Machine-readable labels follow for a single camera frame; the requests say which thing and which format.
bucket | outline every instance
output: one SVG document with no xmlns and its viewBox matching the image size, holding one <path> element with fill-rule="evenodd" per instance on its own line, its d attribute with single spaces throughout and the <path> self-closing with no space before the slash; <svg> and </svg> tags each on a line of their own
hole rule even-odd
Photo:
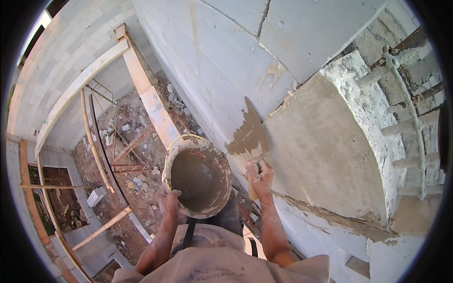
<svg viewBox="0 0 453 283">
<path fill-rule="evenodd" d="M 192 218 L 216 215 L 227 204 L 232 188 L 225 155 L 207 139 L 185 134 L 172 142 L 167 153 L 164 179 L 169 190 L 180 190 L 181 211 Z"/>
</svg>

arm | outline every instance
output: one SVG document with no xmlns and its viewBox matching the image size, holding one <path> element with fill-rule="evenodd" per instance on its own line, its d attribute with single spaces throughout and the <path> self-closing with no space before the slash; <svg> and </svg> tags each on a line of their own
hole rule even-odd
<svg viewBox="0 0 453 283">
<path fill-rule="evenodd" d="M 290 252 L 288 239 L 272 198 L 270 188 L 274 171 L 264 159 L 258 161 L 258 166 L 247 162 L 246 169 L 247 174 L 251 175 L 253 188 L 261 204 L 261 243 L 266 258 L 280 267 L 297 262 Z"/>
<path fill-rule="evenodd" d="M 165 195 L 164 186 L 165 184 L 162 183 L 160 191 L 154 194 L 163 214 L 162 224 L 153 241 L 140 255 L 134 268 L 135 271 L 145 276 L 167 262 L 178 227 L 178 196 L 181 195 L 181 191 L 173 190 Z"/>
</svg>

man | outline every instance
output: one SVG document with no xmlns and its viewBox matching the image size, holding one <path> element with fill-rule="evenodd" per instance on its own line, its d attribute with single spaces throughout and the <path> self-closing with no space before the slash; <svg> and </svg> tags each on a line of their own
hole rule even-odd
<svg viewBox="0 0 453 283">
<path fill-rule="evenodd" d="M 258 166 L 248 162 L 246 169 L 246 174 L 251 175 L 252 185 L 261 204 L 261 243 L 267 260 L 244 252 L 242 231 L 237 233 L 234 225 L 226 224 L 227 227 L 231 227 L 230 230 L 216 225 L 225 223 L 223 219 L 228 217 L 222 216 L 222 219 L 217 219 L 213 225 L 209 224 L 209 221 L 197 223 L 193 235 L 187 233 L 187 230 L 191 230 L 190 224 L 178 225 L 178 196 L 181 192 L 173 190 L 166 195 L 156 194 L 163 212 L 159 232 L 143 251 L 134 270 L 125 268 L 116 270 L 112 283 L 199 281 L 328 283 L 330 279 L 328 255 L 298 261 L 290 252 L 286 233 L 272 199 L 270 189 L 274 175 L 272 168 L 261 159 Z M 237 208 L 234 210 L 229 207 L 231 203 L 229 201 L 219 214 L 224 210 L 237 211 Z M 188 245 L 186 234 L 190 234 L 189 238 L 192 239 Z"/>
</svg>

trowel handle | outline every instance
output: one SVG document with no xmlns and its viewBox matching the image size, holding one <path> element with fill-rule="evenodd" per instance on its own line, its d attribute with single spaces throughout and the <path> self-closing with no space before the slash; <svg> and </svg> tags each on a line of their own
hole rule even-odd
<svg viewBox="0 0 453 283">
<path fill-rule="evenodd" d="M 258 195 L 256 194 L 253 186 L 252 186 L 252 176 L 249 174 L 249 199 L 251 200 L 257 200 L 258 199 Z"/>
</svg>

strap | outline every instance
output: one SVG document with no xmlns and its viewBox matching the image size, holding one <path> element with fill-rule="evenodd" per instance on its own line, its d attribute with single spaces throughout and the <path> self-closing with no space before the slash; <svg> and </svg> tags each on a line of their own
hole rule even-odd
<svg viewBox="0 0 453 283">
<path fill-rule="evenodd" d="M 197 223 L 196 218 L 189 218 L 189 226 L 187 227 L 186 235 L 184 236 L 182 249 L 190 247 L 190 244 L 192 243 L 192 236 L 193 236 L 193 231 L 195 230 L 196 223 Z"/>
<path fill-rule="evenodd" d="M 251 237 L 249 237 L 249 240 L 250 240 L 250 244 L 252 246 L 252 256 L 258 257 L 258 249 L 256 248 L 255 240 Z"/>
</svg>

